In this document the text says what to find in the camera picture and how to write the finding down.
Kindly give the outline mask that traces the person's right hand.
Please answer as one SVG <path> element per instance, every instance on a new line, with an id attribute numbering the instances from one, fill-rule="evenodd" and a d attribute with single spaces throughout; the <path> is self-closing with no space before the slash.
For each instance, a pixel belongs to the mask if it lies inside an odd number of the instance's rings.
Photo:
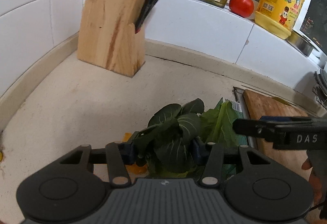
<path id="1" fill-rule="evenodd" d="M 305 162 L 301 166 L 302 170 L 309 170 L 311 169 L 311 173 L 309 176 L 309 183 L 314 190 L 314 206 L 317 206 L 321 201 L 325 193 L 323 192 L 323 184 L 320 178 L 314 171 L 313 165 L 309 158 L 305 160 Z"/>

